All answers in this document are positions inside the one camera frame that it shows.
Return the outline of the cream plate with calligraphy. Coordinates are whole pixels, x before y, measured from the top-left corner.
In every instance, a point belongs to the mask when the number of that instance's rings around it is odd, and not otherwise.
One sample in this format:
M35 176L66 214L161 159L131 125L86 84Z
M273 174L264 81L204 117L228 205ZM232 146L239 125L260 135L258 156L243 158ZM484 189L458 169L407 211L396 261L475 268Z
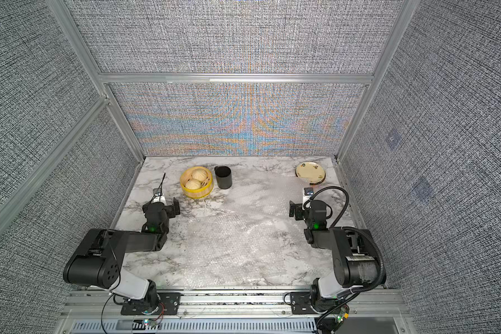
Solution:
M304 179L310 185L319 185L326 179L325 169L314 161L305 161L295 168L298 178Z

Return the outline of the bubble wrap around orange plate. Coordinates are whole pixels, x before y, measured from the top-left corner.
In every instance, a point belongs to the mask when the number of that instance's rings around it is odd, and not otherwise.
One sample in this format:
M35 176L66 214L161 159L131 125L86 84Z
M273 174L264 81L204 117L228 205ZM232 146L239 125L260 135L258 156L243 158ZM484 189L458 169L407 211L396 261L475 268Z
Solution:
M251 169L236 175L225 197L225 205L236 212L286 217L289 204L300 203L303 189L309 186L307 180L296 176Z

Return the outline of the bubble dark red plate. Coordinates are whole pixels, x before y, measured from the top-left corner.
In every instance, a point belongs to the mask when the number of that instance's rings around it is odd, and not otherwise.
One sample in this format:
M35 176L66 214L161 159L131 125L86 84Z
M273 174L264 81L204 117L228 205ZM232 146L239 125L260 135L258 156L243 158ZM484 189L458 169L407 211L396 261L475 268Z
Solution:
M333 216L330 205L317 196L328 190L338 190L345 195L345 204L332 223L328 220ZM355 232L339 225L339 220L347 211L349 194L340 186L326 186L310 198L315 221L304 221L306 229L304 235L310 246L316 249L328 249L333 256L333 277L343 287L351 287L358 283L360 275L354 264L353 255L359 250L358 237Z

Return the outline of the bubble white plate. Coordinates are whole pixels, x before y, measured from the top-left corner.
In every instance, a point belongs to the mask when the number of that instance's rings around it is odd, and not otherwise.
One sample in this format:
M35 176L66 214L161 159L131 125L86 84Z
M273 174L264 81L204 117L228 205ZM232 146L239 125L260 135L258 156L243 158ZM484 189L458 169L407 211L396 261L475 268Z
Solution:
M302 222L270 214L193 218L165 274L186 288L308 285L331 271L329 251L312 248Z

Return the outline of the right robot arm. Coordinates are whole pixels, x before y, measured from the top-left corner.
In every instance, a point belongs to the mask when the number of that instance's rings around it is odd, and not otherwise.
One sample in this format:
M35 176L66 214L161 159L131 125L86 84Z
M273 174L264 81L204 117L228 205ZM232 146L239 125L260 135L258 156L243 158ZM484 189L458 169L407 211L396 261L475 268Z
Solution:
M307 207L291 201L289 216L306 223L307 243L315 249L330 250L333 264L333 271L316 278L308 292L289 293L294 314L323 314L347 298L385 283L383 256L369 230L328 227L327 204L321 200L310 201Z

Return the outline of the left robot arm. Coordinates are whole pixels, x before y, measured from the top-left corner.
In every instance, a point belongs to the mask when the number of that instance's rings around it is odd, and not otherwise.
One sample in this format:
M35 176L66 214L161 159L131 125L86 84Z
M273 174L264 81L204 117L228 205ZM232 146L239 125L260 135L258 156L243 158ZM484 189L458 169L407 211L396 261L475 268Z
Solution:
M125 299L124 315L152 315L161 310L154 281L132 274L123 262L127 253L157 252L164 247L169 221L180 214L180 203L176 198L169 205L151 200L142 210L146 222L139 232L89 230L63 270L66 283L96 286Z

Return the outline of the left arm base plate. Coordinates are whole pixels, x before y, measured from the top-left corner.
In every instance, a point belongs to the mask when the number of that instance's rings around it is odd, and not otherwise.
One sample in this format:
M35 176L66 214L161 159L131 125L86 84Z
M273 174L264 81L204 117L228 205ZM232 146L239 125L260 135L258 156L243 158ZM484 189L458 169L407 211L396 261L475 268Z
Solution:
M142 300L126 299L122 302L121 315L176 315L180 307L181 297L181 293L170 292L158 293L157 299L154 301L148 297Z

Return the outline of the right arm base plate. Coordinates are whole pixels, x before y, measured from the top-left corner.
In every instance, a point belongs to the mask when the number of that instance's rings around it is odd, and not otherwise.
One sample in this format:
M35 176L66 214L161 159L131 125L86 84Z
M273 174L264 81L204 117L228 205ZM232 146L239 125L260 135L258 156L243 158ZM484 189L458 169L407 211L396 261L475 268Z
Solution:
M322 311L315 307L315 295L311 292L290 292L289 305L294 315L318 315Z

